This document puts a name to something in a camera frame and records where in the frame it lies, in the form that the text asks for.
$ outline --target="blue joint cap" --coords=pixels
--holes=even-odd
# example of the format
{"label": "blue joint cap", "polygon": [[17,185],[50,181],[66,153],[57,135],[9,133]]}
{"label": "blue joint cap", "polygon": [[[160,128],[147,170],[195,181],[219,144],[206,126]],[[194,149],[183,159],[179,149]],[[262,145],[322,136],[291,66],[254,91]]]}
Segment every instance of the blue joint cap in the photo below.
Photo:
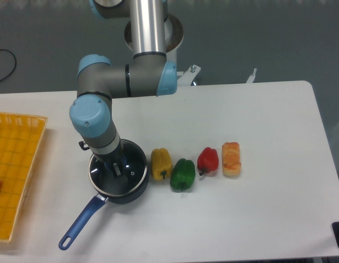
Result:
{"label": "blue joint cap", "polygon": [[80,65],[78,67],[77,78],[78,78],[78,75],[81,73],[81,71],[84,68],[86,68],[87,66],[89,66],[91,64],[95,64],[95,63],[106,63],[106,64],[111,65],[111,60],[109,60],[105,56],[99,56],[97,54],[91,54],[91,55],[87,55],[87,56],[83,57],[80,61]]}
{"label": "blue joint cap", "polygon": [[73,126],[82,137],[94,138],[102,135],[111,121],[106,103],[93,94],[82,95],[70,107]]}
{"label": "blue joint cap", "polygon": [[100,13],[98,12],[96,6],[95,6],[95,3],[94,3],[94,0],[89,0],[89,5],[92,9],[92,12],[94,15],[96,15],[98,18],[102,18],[102,19],[105,19],[104,17],[102,17],[102,15],[100,15]]}
{"label": "blue joint cap", "polygon": [[176,63],[166,62],[162,75],[160,78],[159,86],[157,87],[156,96],[170,95],[177,91],[177,66]]}

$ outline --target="pepper stem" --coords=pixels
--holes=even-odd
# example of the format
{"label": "pepper stem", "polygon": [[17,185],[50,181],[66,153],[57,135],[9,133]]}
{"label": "pepper stem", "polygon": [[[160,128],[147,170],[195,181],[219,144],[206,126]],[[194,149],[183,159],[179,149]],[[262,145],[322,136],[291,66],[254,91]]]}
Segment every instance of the pepper stem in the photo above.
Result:
{"label": "pepper stem", "polygon": [[204,170],[202,170],[201,172],[199,172],[199,175],[200,175],[200,176],[203,176],[204,173],[206,173],[206,169],[204,169]]}
{"label": "pepper stem", "polygon": [[166,178],[166,177],[165,177],[166,171],[162,171],[162,172],[160,173],[160,175],[162,175],[162,177],[165,179],[165,178]]}

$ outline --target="green bell pepper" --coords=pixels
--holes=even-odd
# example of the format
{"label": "green bell pepper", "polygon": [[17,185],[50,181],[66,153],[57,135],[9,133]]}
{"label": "green bell pepper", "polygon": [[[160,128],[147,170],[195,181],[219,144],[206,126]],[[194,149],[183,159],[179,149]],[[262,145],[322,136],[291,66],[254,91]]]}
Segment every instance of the green bell pepper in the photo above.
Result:
{"label": "green bell pepper", "polygon": [[174,190],[190,189],[195,180],[195,166],[191,160],[180,159],[172,170],[171,187]]}

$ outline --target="red bell pepper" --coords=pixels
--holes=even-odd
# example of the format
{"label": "red bell pepper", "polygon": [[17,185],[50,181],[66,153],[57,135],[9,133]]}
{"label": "red bell pepper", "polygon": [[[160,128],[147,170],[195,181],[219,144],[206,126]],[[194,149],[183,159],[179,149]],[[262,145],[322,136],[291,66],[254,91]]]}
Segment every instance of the red bell pepper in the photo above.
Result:
{"label": "red bell pepper", "polygon": [[215,149],[206,147],[197,159],[197,168],[201,172],[200,175],[204,173],[209,173],[211,171],[216,171],[218,168],[218,154]]}

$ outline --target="yellow bell pepper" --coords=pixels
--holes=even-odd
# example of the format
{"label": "yellow bell pepper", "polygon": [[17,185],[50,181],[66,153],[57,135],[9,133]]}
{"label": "yellow bell pepper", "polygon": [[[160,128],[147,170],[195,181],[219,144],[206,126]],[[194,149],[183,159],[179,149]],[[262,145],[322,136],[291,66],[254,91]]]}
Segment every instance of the yellow bell pepper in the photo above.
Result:
{"label": "yellow bell pepper", "polygon": [[152,151],[151,171],[155,180],[162,180],[171,176],[171,156],[165,148],[154,149]]}

